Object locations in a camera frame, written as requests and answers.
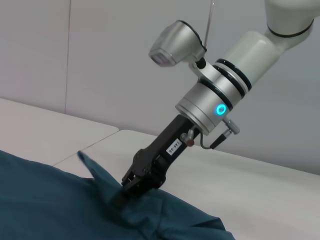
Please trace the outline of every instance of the black ring band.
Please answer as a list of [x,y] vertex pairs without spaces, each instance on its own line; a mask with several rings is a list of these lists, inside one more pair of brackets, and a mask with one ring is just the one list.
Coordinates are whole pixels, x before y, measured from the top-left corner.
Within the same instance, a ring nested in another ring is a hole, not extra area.
[[290,34],[290,35],[282,35],[282,34],[279,34],[279,33],[276,33],[274,31],[272,31],[270,29],[270,27],[268,26],[268,29],[270,30],[270,32],[273,34],[273,35],[276,35],[277,37],[280,37],[280,38],[294,38],[294,37],[297,37],[301,34],[304,34],[306,31],[309,30],[309,28],[311,28],[312,24],[314,23],[314,19],[312,20],[311,24],[304,30],[300,31],[300,32],[297,32],[295,34]]
[[213,65],[213,67],[215,69],[217,69],[226,79],[228,79],[232,83],[232,85],[238,90],[238,92],[241,95],[241,98],[243,99],[246,95],[246,92],[242,88],[242,86],[238,83],[238,81],[233,76],[231,76],[226,70],[222,69],[221,67],[216,66],[216,65]]
[[228,68],[230,68],[232,71],[234,71],[242,79],[242,81],[245,83],[245,85],[246,85],[246,87],[248,88],[249,91],[252,89],[251,82],[249,81],[247,76],[244,75],[244,73],[239,68],[237,68],[235,65],[233,65],[231,62],[229,62],[228,60],[220,58],[220,59],[218,59],[216,61],[216,63],[226,65]]
[[232,106],[232,103],[229,101],[226,95],[223,92],[221,92],[211,81],[200,78],[198,80],[198,83],[205,85],[208,89],[210,89],[215,94],[217,94],[218,97],[221,98],[221,100],[225,103],[225,105],[228,107],[229,111],[231,112],[234,106]]

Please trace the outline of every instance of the white wall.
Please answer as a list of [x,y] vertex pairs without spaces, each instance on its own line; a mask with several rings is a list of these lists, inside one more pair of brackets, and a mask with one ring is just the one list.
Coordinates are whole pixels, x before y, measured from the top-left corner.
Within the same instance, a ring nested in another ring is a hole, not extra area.
[[65,112],[70,0],[0,1],[0,98]]
[[[186,65],[157,67],[148,51],[177,19],[204,36],[209,0],[71,2],[67,114],[158,134],[197,79]],[[263,0],[216,1],[206,59],[215,62],[247,31],[264,33]],[[219,150],[320,174],[320,21],[286,53],[230,117],[241,128]],[[223,126],[207,139],[211,143]]]

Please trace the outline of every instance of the teal cloth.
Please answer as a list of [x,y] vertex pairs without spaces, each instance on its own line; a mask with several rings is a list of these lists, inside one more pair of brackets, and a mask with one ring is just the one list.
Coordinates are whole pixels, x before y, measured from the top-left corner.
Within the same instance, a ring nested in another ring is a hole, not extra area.
[[162,190],[116,209],[121,185],[78,155],[94,178],[0,151],[1,240],[234,240],[219,218]]

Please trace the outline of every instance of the white tabletop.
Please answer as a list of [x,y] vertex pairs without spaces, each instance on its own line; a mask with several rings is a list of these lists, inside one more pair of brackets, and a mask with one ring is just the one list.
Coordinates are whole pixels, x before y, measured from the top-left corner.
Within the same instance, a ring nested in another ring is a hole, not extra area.
[[[119,131],[84,152],[120,182],[155,138]],[[56,167],[91,176],[75,155]],[[220,217],[237,240],[320,239],[318,175],[194,146],[170,167],[162,189]]]
[[116,133],[113,126],[0,99],[0,150],[57,164]]

